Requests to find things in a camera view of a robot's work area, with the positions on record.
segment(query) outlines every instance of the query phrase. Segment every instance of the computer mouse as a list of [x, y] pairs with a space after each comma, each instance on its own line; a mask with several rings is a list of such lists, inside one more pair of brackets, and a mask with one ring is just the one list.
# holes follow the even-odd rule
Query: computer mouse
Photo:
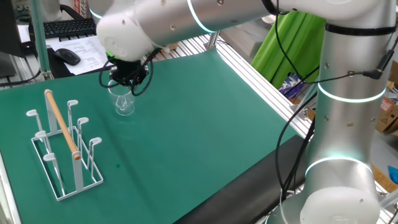
[[68, 49], [58, 49], [55, 51], [54, 56], [69, 65], [77, 65], [80, 62], [80, 57]]

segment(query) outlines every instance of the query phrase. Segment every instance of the glass cup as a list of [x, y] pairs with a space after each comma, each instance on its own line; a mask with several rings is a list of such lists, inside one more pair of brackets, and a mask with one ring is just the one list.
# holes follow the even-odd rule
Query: glass cup
[[[114, 85], [116, 82], [111, 80], [108, 86]], [[128, 87], [118, 85], [113, 88], [109, 88], [109, 95], [111, 97], [113, 105], [116, 107], [116, 112], [121, 116], [129, 116], [134, 112], [136, 107], [134, 101], [136, 97], [131, 94], [131, 90]]]

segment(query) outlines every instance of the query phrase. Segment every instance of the paper sheet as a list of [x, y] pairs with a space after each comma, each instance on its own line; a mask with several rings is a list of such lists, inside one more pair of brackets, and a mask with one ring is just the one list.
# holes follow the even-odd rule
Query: paper sheet
[[100, 44], [97, 36], [55, 43], [51, 45], [51, 48], [68, 49], [80, 57], [81, 61], [75, 66], [65, 64], [69, 72], [75, 75], [100, 69], [108, 60], [105, 48]]
[[28, 28], [28, 25], [18, 25], [18, 32], [19, 37], [21, 38], [21, 43], [30, 41]]

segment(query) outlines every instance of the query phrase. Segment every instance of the keyboard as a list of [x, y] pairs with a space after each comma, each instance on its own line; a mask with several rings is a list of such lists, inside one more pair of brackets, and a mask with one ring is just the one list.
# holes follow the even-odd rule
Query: keyboard
[[45, 38], [70, 37], [73, 35], [96, 35], [93, 19], [44, 22]]

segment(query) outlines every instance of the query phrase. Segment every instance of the cardboard box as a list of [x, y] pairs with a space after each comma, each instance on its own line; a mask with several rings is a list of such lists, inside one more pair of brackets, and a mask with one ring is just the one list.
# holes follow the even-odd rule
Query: cardboard box
[[[60, 0], [60, 3], [71, 7], [84, 18], [90, 18], [87, 0]], [[71, 19], [70, 16], [62, 16], [62, 19]]]
[[376, 130], [380, 133], [392, 133], [398, 128], [398, 106], [387, 98], [383, 98], [381, 103], [380, 116], [377, 121]]
[[392, 61], [391, 74], [388, 80], [393, 83], [398, 83], [398, 63], [396, 61]]

